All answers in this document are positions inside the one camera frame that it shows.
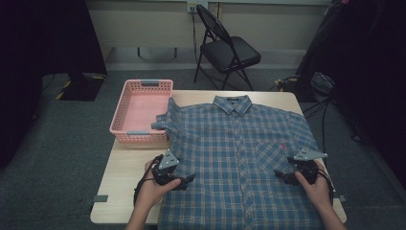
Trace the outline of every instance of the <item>baseboard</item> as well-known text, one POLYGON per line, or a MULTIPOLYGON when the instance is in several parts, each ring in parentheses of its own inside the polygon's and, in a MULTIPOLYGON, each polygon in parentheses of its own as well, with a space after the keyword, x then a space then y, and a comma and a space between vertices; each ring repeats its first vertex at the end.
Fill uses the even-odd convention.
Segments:
MULTIPOLYGON (((296 69, 304 50, 262 50, 261 62, 253 69, 296 69)), ((194 69, 197 57, 192 48, 113 48, 106 61, 107 71, 194 69)), ((204 67, 211 65, 203 60, 204 67)))

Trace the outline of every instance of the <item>wall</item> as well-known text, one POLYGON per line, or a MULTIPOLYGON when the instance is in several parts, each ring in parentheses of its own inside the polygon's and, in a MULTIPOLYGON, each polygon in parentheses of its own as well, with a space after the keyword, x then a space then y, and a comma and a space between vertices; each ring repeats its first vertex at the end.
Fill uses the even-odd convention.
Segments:
MULTIPOLYGON (((259 50, 305 50, 324 18, 327 5, 209 3, 230 35, 259 50)), ((87 1, 101 46, 192 47, 192 16, 185 2, 87 1)), ((195 16, 197 44, 204 28, 195 16)))

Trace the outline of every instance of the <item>chair seat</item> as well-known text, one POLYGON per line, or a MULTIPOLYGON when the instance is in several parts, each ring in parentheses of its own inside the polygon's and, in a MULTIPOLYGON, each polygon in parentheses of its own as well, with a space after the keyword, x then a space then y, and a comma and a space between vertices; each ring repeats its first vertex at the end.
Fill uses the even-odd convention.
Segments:
POLYGON ((234 56, 230 46, 222 41, 217 40, 200 46, 200 52, 221 74, 235 71, 260 62, 260 53, 250 46, 244 39, 239 36, 231 36, 241 65, 235 64, 230 69, 230 63, 234 56))

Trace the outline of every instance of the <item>shirt placket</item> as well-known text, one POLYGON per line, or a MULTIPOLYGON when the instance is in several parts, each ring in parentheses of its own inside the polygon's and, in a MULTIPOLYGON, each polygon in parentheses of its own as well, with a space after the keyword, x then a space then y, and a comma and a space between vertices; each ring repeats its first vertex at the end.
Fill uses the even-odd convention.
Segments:
POLYGON ((252 188, 250 185, 249 168, 247 167, 247 146, 244 140, 244 132, 240 117, 233 112, 231 114, 234 127, 234 135, 237 146, 237 162, 240 177, 240 189, 244 200, 245 229, 250 229, 250 225, 255 219, 254 200, 252 197, 252 188))

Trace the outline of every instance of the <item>shirt pocket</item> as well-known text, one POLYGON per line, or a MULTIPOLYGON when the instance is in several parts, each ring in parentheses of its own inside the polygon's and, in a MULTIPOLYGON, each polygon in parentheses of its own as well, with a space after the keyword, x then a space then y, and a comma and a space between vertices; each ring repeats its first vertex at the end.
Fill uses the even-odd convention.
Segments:
POLYGON ((295 155, 295 152, 296 147, 285 140, 258 142, 255 148, 258 167, 270 172, 274 170, 290 171, 292 167, 286 157, 295 155))

